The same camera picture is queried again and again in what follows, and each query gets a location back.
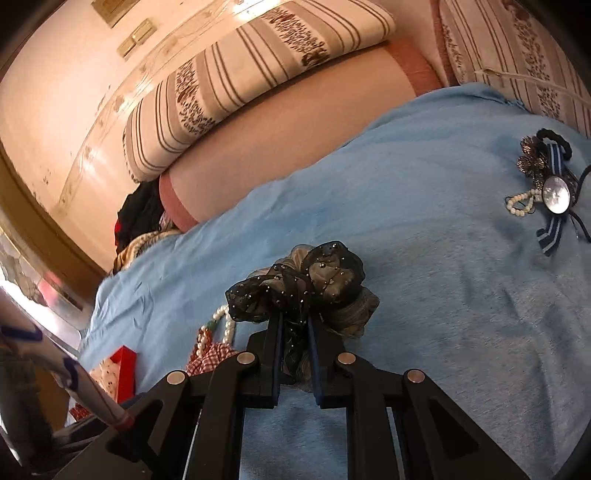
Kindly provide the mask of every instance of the blue bedsheet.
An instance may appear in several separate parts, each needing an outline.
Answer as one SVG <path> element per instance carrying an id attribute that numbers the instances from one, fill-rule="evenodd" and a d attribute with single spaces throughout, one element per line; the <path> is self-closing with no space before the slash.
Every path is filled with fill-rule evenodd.
<path id="1" fill-rule="evenodd" d="M 532 479 L 551 478 L 591 416 L 591 245 L 568 223 L 547 258 L 535 238 L 542 209 L 518 218 L 505 208 L 505 196 L 531 188 L 515 160 L 521 137 L 540 128 L 570 141 L 580 174 L 589 141 L 484 85 L 393 110 L 105 280 L 82 365 L 125 344 L 146 391 L 185 365 L 228 287 L 295 244 L 338 239 L 381 299 L 347 347 L 379 368 L 425 370 Z M 578 206 L 588 222 L 590 203 L 591 183 Z M 257 328 L 238 326 L 238 349 Z M 245 479 L 345 478 L 344 412 L 284 388 L 274 411 L 247 412 L 241 469 Z"/>

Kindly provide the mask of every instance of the wall plate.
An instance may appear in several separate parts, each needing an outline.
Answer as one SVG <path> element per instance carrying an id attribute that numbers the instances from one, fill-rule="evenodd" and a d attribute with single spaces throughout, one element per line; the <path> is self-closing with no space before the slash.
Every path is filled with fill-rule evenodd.
<path id="1" fill-rule="evenodd" d="M 137 2 L 139 0 L 95 0 L 92 2 L 92 6 L 102 19 L 113 28 Z"/>
<path id="2" fill-rule="evenodd" d="M 149 18 L 146 18 L 142 23 L 139 24 L 139 26 L 137 26 L 135 30 L 133 30 L 129 37 L 121 42 L 121 45 L 119 45 L 117 48 L 117 52 L 119 55 L 125 58 L 135 48 L 135 46 L 144 43 L 155 31 L 156 27 L 154 24 Z"/>

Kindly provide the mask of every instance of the metal screw head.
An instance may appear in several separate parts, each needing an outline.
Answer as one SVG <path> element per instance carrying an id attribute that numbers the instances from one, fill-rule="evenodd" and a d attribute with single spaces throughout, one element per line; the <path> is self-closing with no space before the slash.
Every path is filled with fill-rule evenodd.
<path id="1" fill-rule="evenodd" d="M 407 377 L 412 383 L 421 383 L 425 380 L 425 374 L 420 370 L 409 370 Z"/>
<path id="2" fill-rule="evenodd" d="M 185 372 L 177 370 L 176 372 L 170 372 L 166 377 L 166 381 L 171 385 L 179 385 L 184 382 L 185 376 Z"/>
<path id="3" fill-rule="evenodd" d="M 352 353 L 343 352 L 343 353 L 339 354 L 339 356 L 337 357 L 337 360 L 339 361 L 339 363 L 341 363 L 343 365 L 351 365 L 351 364 L 355 363 L 355 360 L 357 360 L 357 359 L 355 358 L 355 356 Z"/>
<path id="4" fill-rule="evenodd" d="M 242 352 L 238 354 L 236 360 L 238 360 L 239 364 L 248 365 L 254 362 L 255 356 L 253 353 L 250 352 Z"/>

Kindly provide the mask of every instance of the floral pillowcase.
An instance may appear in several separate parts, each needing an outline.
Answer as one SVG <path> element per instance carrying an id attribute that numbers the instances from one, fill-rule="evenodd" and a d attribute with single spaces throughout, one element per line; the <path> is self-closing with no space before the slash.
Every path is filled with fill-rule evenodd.
<path id="1" fill-rule="evenodd" d="M 550 33 L 514 0 L 441 0 L 460 84 L 483 82 L 591 137 L 591 96 Z"/>

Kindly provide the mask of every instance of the striped pillow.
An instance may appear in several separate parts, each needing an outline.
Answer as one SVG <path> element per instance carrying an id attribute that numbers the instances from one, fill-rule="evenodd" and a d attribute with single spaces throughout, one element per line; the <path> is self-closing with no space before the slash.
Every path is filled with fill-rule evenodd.
<path id="1" fill-rule="evenodd" d="M 514 0 L 441 0 L 460 83 L 483 82 L 532 113 L 591 134 L 591 96 L 548 31 Z"/>
<path id="2" fill-rule="evenodd" d="M 131 112 L 128 170 L 157 178 L 192 143 L 259 95 L 394 31 L 367 0 L 294 0 L 238 27 L 172 72 Z"/>

